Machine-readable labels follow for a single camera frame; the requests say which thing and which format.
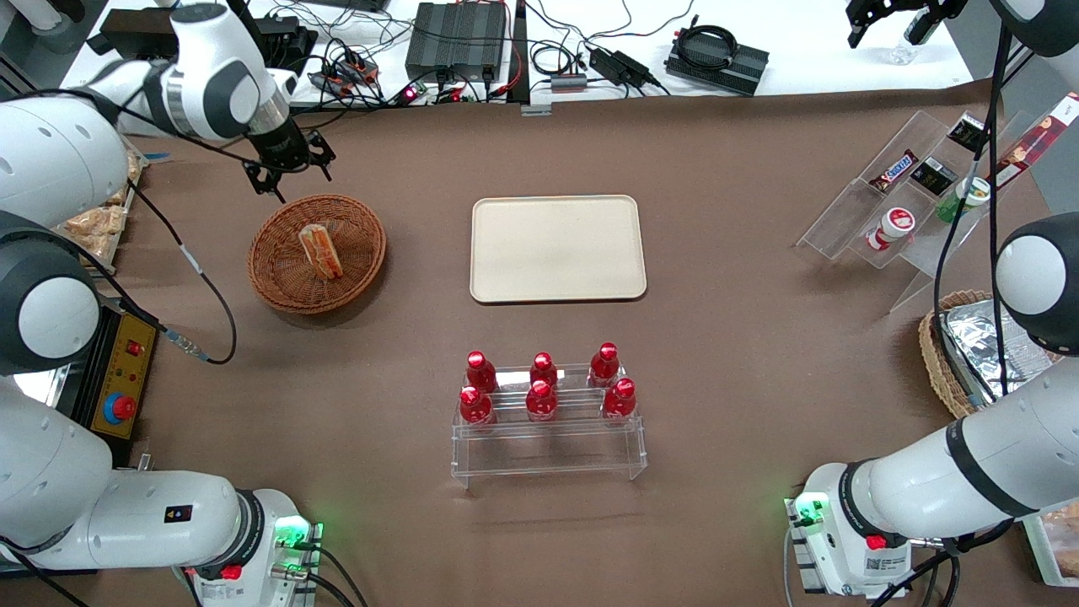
aluminum foil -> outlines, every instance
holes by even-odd
[[[945,350],[953,357],[953,369],[975,408],[985,406],[1002,396],[1000,363],[997,358],[997,332],[993,322],[993,300],[970,303],[944,313]],[[1005,364],[1009,391],[1026,384],[1053,362],[1027,336],[1008,311],[1000,311],[1005,335]]]

emergency stop button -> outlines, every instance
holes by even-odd
[[[120,426],[135,417],[135,399],[120,392],[113,392],[105,400],[101,415],[105,416],[105,422],[112,426]]]

red emergency button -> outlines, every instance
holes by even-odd
[[[870,536],[865,538],[865,546],[870,550],[883,550],[888,548],[888,540],[884,539],[884,536]]]
[[[120,422],[135,417],[135,399],[131,397],[120,397],[112,403],[112,416]]]

acrylic display shelf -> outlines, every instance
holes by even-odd
[[[1011,149],[1012,143],[1019,140],[1033,121],[1034,118],[1029,114],[1024,112],[1016,114],[1000,130],[997,138],[998,153],[1002,154]],[[933,276],[937,275],[937,261],[944,248],[944,240],[951,226],[937,217],[937,204],[948,195],[955,184],[948,187],[943,194],[934,195],[912,180],[911,174],[921,161],[932,156],[957,173],[959,179],[967,175],[973,161],[973,152],[950,139],[947,137],[950,130],[951,125],[924,111],[916,112],[869,163],[861,175],[850,181],[824,209],[817,221],[802,235],[797,245],[808,245],[828,259],[835,259],[845,250],[850,250],[877,268],[891,263],[897,257],[917,267],[918,274],[897,299],[892,311],[921,292],[932,284]],[[879,177],[902,157],[906,150],[914,152],[918,162],[892,182],[887,192],[882,192],[870,184],[870,181]],[[975,176],[984,177],[988,173],[987,158],[986,149],[986,153],[982,155],[982,163],[974,173]],[[1010,187],[1011,183],[1000,188],[997,193],[998,201],[1003,201]],[[866,232],[874,229],[889,208],[897,206],[914,215],[914,231],[907,237],[891,243],[885,250],[871,248],[865,243]],[[988,206],[983,204],[962,215],[948,256],[967,239],[978,222],[988,212]]]
[[[640,403],[629,417],[601,417],[604,389],[588,386],[587,364],[559,367],[552,422],[529,422],[529,368],[496,371],[495,424],[465,424],[454,405],[451,473],[465,487],[474,478],[564,472],[620,471],[632,481],[648,466]]]

red bottle cap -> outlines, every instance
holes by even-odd
[[[547,384],[543,380],[537,380],[532,383],[532,394],[541,399],[545,399],[550,396],[550,384]]]
[[[870,550],[883,550],[888,548],[888,540],[884,539],[884,536],[870,536],[865,538],[865,546]]]
[[[540,353],[536,355],[535,360],[532,362],[535,368],[540,371],[546,371],[551,368],[555,363],[550,360],[550,355],[547,353]]]
[[[624,377],[614,385],[611,391],[619,399],[631,399],[637,394],[637,385],[633,384],[632,380]]]
[[[479,350],[468,355],[468,367],[472,369],[482,369],[487,364],[487,357]]]
[[[618,358],[618,348],[614,344],[607,342],[603,346],[600,346],[600,358],[604,361],[613,361]]]
[[[461,403],[465,405],[475,405],[479,403],[482,395],[475,386],[465,386],[461,389]]]

